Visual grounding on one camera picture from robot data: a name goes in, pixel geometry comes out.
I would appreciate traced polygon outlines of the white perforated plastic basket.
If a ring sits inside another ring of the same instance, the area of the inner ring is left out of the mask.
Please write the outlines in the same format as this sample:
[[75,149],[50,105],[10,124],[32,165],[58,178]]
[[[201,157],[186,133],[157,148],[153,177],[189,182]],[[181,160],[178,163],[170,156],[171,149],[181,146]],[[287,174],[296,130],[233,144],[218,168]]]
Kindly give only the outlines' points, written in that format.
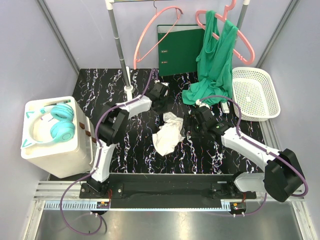
[[263,69],[235,67],[232,70],[232,99],[237,117],[244,121],[264,122],[279,116],[278,96],[271,76]]

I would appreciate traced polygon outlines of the green tank top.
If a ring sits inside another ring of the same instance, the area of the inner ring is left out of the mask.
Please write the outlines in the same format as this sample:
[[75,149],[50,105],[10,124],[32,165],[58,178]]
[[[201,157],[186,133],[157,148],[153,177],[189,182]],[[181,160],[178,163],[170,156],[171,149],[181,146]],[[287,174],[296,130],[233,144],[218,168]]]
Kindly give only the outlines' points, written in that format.
[[233,49],[238,28],[227,20],[222,33],[219,33],[218,19],[213,10],[205,14],[203,46],[196,58],[198,82],[182,91],[182,101],[186,105],[195,105],[197,100],[212,106],[225,103],[224,97],[231,98]]

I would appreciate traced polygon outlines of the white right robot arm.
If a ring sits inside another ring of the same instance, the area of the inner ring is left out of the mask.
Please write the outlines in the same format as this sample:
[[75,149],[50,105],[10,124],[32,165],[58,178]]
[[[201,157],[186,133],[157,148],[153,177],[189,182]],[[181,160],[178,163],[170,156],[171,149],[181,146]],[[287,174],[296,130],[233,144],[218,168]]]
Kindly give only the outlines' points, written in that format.
[[283,203],[306,184],[298,158],[292,150],[286,148],[281,151],[254,140],[229,122],[216,120],[207,106],[196,107],[185,115],[181,132],[192,138],[219,141],[261,169],[260,173],[236,173],[227,185],[228,195],[232,198],[239,198],[244,192],[264,192]]

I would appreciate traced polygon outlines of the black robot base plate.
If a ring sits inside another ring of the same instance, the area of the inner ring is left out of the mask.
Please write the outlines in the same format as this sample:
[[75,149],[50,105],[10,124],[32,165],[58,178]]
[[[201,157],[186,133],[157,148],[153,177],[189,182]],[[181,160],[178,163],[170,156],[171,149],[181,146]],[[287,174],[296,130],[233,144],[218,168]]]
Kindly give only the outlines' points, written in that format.
[[81,199],[111,199],[116,210],[213,210],[222,200],[254,200],[242,192],[231,174],[112,173],[100,183],[90,177],[81,184]]

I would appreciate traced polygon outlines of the white clothes rack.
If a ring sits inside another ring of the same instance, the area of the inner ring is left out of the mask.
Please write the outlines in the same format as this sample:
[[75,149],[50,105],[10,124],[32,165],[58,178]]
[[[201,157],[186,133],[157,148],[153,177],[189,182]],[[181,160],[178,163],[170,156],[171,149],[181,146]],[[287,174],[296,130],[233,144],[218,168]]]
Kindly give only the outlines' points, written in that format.
[[[122,50],[122,46],[121,46],[121,41],[120,41],[120,37],[119,37],[119,33],[118,33],[118,28],[117,28],[117,24],[116,24],[116,18],[115,18],[115,14],[114,14],[114,4],[116,3],[116,0],[106,0],[105,1],[105,5],[106,5],[106,9],[108,11],[108,15],[109,15],[109,19],[110,19],[110,23],[111,23],[111,28],[112,28],[112,32],[113,32],[113,37],[115,40],[115,44],[116,44],[116,50],[118,53],[118,57],[119,57],[119,61],[120,61],[120,66],[121,66],[121,70],[122,70],[122,74],[124,77],[124,92],[126,94],[126,98],[128,101],[131,101],[133,99],[133,92],[134,92],[134,87],[131,84],[131,79],[129,77],[129,67],[126,66],[125,63],[125,58],[124,58],[124,54],[123,54],[123,50]],[[244,0],[242,2],[242,8],[241,8],[241,12],[238,18],[238,22],[236,27],[238,28],[238,30],[241,31],[241,26],[248,8],[248,5],[250,4],[249,0]],[[155,13],[155,15],[152,17],[152,19],[149,21],[149,23],[147,24],[147,26],[145,27],[145,29],[142,32],[142,35],[140,36],[140,39],[138,41],[136,50],[134,52],[134,60],[133,60],[133,67],[136,68],[137,67],[137,63],[140,62],[142,59],[141,58],[137,58],[138,56],[138,52],[139,52],[139,48],[140,48],[140,44],[142,42],[142,39],[144,37],[144,35],[146,34],[147,30],[149,29],[149,27],[151,26],[151,24],[165,11],[170,10],[170,9],[174,9],[176,12],[176,19],[179,20],[181,15],[183,14],[183,11],[180,7],[178,6],[168,6],[163,8],[160,11],[157,11]]]

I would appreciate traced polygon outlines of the pink hanger with green top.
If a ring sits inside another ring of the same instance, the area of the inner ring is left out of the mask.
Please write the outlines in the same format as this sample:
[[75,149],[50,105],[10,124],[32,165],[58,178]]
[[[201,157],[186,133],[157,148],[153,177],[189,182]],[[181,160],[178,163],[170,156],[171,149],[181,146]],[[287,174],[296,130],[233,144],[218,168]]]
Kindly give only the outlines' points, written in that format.
[[[235,5],[236,5],[236,0],[232,0],[231,3],[229,5],[225,5],[224,7],[224,12],[223,15],[220,15],[218,13],[215,14],[215,17],[222,21],[223,23],[225,23],[227,21],[227,16],[228,16],[228,12],[230,10],[232,10]],[[199,15],[200,14],[206,14],[206,10],[198,10],[195,13],[195,20],[196,23],[199,27],[201,27],[203,30],[206,29],[205,25],[201,23],[200,19],[199,19]],[[255,60],[255,51],[252,47],[252,45],[250,44],[250,42],[247,40],[247,38],[244,36],[244,34],[238,30],[237,31],[237,36],[242,40],[242,42],[244,43],[244,45],[247,47],[249,53],[250,53],[250,59],[246,60],[236,49],[233,49],[233,53],[236,57],[238,57],[245,65],[250,65],[254,62]]]

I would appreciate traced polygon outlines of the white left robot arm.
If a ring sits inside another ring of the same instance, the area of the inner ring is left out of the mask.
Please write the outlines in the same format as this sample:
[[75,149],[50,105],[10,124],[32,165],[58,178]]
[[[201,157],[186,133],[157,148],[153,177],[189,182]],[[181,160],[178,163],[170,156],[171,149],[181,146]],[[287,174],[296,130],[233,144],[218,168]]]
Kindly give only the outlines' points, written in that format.
[[103,198],[108,193],[111,159],[132,117],[149,110],[163,115],[164,125],[152,136],[153,145],[162,156],[172,153],[175,146],[185,138],[184,119],[165,111],[168,94],[169,85],[157,81],[152,89],[145,89],[137,97],[104,108],[95,128],[97,141],[93,168],[86,179],[95,197]]

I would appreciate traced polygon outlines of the white storage drawer box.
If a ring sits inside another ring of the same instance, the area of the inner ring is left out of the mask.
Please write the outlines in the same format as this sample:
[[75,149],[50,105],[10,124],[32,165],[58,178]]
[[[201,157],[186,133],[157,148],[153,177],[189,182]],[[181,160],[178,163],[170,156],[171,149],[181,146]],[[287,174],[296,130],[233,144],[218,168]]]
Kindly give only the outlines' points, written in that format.
[[31,100],[25,104],[21,156],[58,177],[93,167],[94,126],[72,96]]

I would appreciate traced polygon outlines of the white tank top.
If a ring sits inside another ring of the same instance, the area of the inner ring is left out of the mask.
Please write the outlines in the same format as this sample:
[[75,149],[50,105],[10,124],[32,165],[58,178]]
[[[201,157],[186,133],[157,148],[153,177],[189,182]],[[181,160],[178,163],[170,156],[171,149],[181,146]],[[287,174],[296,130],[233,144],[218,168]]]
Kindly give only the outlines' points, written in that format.
[[153,146],[161,156],[173,153],[176,145],[184,140],[181,135],[183,119],[177,117],[172,112],[163,114],[164,125],[159,127],[159,131],[152,135]]

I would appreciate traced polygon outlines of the teal cat ear headphones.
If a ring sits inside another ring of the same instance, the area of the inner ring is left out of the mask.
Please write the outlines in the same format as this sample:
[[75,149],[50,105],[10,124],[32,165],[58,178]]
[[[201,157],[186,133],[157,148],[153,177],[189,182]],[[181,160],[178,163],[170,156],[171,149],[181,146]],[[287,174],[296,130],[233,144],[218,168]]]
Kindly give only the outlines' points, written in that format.
[[[33,138],[33,127],[38,119],[50,114],[57,122],[50,128],[51,140],[38,141]],[[63,143],[71,140],[76,132],[73,119],[75,113],[73,108],[65,102],[58,102],[43,106],[36,110],[25,112],[26,130],[22,133],[21,149],[26,149],[34,145],[50,145]]]

